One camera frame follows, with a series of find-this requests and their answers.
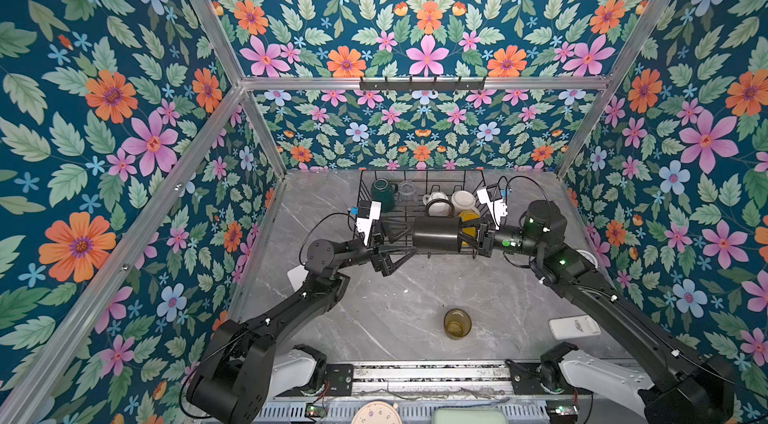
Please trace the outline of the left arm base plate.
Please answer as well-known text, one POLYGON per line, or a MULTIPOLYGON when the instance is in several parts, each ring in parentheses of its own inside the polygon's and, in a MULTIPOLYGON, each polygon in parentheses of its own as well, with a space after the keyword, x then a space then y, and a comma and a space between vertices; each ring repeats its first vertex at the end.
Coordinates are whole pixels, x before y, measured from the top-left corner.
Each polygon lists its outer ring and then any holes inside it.
POLYGON ((327 364, 317 370, 299 392, 303 396, 314 398, 351 396, 354 378, 355 367, 352 364, 327 364))

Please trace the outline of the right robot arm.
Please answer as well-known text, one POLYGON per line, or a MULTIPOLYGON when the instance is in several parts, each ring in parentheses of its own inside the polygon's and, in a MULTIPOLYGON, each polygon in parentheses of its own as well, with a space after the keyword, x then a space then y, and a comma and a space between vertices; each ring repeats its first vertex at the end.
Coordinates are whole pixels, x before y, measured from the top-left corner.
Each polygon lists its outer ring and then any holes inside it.
POLYGON ((637 362, 632 377, 610 363, 587 361, 569 350, 557 366, 566 382, 588 389, 641 415, 649 423, 725 423, 734 413, 729 364, 704 358, 665 332, 635 304, 615 292, 598 267, 565 242, 567 220, 551 201, 532 202, 516 225, 496 217, 461 221, 456 235, 482 255, 496 251, 529 257, 543 285, 578 307, 637 362))

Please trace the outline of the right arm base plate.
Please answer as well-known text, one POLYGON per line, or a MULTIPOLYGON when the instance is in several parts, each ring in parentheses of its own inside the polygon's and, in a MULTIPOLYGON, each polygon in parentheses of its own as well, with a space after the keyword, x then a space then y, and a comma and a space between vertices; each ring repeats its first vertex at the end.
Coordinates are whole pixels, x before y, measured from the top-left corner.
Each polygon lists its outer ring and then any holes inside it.
POLYGON ((510 382, 518 395, 592 395, 593 392, 568 384, 564 375, 551 363, 519 362, 506 359, 510 382))

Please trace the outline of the black mug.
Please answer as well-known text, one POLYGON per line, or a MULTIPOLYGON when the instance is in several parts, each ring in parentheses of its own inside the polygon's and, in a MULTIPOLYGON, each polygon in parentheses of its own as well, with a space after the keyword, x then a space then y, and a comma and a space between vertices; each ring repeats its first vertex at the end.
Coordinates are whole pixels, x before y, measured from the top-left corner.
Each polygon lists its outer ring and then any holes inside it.
POLYGON ((451 217, 453 204, 446 198, 429 201, 423 215, 417 215, 413 220, 411 239, 413 246, 419 252, 453 253, 461 251, 461 225, 458 217, 451 217), (447 216, 432 216, 431 208, 436 204, 448 206, 447 216))

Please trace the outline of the white mug red interior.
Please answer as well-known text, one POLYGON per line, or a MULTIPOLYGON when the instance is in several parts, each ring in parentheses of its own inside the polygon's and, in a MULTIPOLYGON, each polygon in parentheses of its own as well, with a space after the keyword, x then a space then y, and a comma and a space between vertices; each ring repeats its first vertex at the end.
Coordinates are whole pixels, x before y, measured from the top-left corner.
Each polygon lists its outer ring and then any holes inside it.
POLYGON ((455 191, 450 198, 453 205, 453 215, 460 216, 462 213, 472 213, 473 215, 480 215, 477 208, 477 202, 475 196, 466 190, 455 191))

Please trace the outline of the cream white octagonal mug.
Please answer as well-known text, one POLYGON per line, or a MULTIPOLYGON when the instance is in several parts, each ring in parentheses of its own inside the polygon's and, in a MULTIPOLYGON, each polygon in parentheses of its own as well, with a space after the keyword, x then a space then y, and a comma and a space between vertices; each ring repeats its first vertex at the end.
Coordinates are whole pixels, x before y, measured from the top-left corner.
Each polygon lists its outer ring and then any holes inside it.
POLYGON ((427 193, 422 197, 425 213, 430 216, 448 216, 453 209, 448 196, 441 191, 427 193))

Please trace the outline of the yellow plastic mug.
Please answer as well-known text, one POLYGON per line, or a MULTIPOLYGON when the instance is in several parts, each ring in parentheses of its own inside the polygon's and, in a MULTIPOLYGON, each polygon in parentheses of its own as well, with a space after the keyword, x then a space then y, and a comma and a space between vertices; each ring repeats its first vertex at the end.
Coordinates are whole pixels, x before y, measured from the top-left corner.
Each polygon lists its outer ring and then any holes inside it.
POLYGON ((462 247, 470 247, 478 240, 478 221, 480 214, 474 210, 464 210, 459 213, 461 221, 460 241, 462 247))

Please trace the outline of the olive tinted glass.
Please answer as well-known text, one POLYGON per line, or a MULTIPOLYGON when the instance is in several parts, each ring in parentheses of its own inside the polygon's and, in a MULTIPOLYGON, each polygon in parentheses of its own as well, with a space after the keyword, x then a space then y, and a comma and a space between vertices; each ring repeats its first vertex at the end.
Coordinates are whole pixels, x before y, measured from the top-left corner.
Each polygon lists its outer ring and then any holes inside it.
POLYGON ((444 315, 443 328, 450 339, 460 340, 467 337, 472 326, 473 322, 470 315, 463 309, 453 308, 444 315))

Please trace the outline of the green mug white interior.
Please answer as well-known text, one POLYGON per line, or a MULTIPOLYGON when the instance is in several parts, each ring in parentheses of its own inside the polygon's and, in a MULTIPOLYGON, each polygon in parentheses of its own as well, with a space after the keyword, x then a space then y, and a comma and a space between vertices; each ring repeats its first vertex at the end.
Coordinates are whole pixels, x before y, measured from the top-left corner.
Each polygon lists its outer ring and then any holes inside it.
POLYGON ((381 212, 392 212, 396 205, 397 184, 387 179, 376 179, 371 185, 371 197, 381 204, 381 212))

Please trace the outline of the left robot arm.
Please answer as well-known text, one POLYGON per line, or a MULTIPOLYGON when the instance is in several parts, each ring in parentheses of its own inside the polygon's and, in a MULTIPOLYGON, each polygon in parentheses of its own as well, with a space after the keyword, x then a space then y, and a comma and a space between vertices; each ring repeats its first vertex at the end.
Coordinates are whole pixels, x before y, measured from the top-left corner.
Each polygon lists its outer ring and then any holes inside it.
POLYGON ((411 233, 410 226, 396 232, 383 223, 375 224, 368 235, 355 232, 348 241, 304 242, 299 255, 306 258, 307 275, 298 290, 256 317, 220 324, 198 367, 182 384, 179 403, 201 410, 203 419, 250 423, 272 397, 306 386, 318 374, 315 369, 302 379, 273 376, 284 343, 341 301, 350 282, 343 269, 370 263, 384 276, 393 274, 415 252, 394 262, 390 254, 401 249, 386 245, 411 233))

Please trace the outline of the clear glass cup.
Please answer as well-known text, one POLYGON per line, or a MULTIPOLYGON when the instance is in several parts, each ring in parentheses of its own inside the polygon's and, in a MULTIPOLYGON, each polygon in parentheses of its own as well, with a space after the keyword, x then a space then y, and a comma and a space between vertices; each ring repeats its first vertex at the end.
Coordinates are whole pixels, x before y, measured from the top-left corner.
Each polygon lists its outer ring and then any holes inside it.
POLYGON ((403 180, 398 184, 398 199, 402 202, 411 201, 416 194, 414 183, 409 180, 403 180))

